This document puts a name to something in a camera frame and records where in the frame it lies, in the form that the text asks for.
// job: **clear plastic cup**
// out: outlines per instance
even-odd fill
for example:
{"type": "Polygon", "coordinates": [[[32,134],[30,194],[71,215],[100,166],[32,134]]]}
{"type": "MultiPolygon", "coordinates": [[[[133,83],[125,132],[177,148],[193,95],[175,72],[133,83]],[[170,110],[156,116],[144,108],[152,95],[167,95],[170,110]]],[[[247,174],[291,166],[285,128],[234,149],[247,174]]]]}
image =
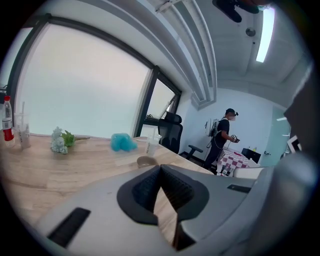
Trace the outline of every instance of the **clear plastic cup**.
{"type": "Polygon", "coordinates": [[[30,145],[30,130],[29,130],[29,115],[25,113],[14,113],[14,126],[18,133],[18,140],[21,148],[29,148],[30,145]]]}
{"type": "Polygon", "coordinates": [[[148,157],[153,157],[155,155],[155,152],[157,150],[158,144],[160,139],[162,138],[161,135],[155,134],[154,136],[150,134],[148,136],[148,139],[146,141],[145,150],[144,153],[148,157]]]}

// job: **fluorescent light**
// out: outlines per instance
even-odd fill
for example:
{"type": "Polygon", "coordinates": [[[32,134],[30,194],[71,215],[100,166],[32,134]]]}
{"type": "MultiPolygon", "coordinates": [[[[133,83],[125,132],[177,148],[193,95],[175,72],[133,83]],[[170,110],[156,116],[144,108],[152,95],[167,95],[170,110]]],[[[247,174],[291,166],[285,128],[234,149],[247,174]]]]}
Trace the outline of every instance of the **fluorescent light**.
{"type": "Polygon", "coordinates": [[[257,62],[264,62],[271,37],[272,32],[274,30],[274,23],[275,23],[275,9],[265,9],[263,10],[263,25],[262,25],[262,35],[261,35],[261,41],[259,46],[258,55],[256,56],[257,62]]]}
{"type": "Polygon", "coordinates": [[[278,118],[277,121],[283,121],[283,120],[287,120],[286,117],[282,117],[282,118],[278,118]]]}

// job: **person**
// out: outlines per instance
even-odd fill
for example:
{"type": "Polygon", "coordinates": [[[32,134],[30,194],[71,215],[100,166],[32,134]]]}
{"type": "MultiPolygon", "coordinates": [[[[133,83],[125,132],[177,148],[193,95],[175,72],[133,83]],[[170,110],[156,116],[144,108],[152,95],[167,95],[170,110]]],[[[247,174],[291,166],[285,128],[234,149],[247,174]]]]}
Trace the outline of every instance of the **person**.
{"type": "Polygon", "coordinates": [[[212,131],[211,150],[204,162],[203,168],[210,170],[211,164],[217,159],[217,157],[221,153],[221,150],[223,149],[223,146],[226,143],[226,141],[231,141],[233,143],[238,143],[240,141],[239,139],[234,139],[229,136],[229,121],[235,121],[236,116],[238,115],[239,114],[232,108],[228,108],[225,111],[223,119],[219,121],[219,124],[217,126],[218,133],[215,137],[214,131],[212,131]]]}

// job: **black shirt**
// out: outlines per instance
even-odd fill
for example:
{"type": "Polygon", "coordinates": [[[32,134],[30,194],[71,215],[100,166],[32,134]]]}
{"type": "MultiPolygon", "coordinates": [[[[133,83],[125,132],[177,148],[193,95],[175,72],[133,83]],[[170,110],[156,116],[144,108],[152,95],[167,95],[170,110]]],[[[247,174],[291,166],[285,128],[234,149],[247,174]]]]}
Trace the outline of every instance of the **black shirt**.
{"type": "Polygon", "coordinates": [[[230,128],[229,120],[222,119],[221,121],[219,121],[217,131],[218,132],[220,131],[220,132],[213,139],[215,140],[216,145],[221,149],[227,141],[225,138],[222,137],[222,131],[225,131],[226,134],[229,135],[229,128],[230,128]]]}

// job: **blue fluffy object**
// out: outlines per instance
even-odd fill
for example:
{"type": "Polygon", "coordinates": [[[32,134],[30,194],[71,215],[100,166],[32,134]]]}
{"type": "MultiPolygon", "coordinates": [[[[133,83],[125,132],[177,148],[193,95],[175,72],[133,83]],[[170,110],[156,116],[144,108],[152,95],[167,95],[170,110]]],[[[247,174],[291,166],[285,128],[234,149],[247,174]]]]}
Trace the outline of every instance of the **blue fluffy object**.
{"type": "Polygon", "coordinates": [[[111,148],[114,151],[131,151],[138,147],[127,133],[115,133],[111,136],[111,148]]]}

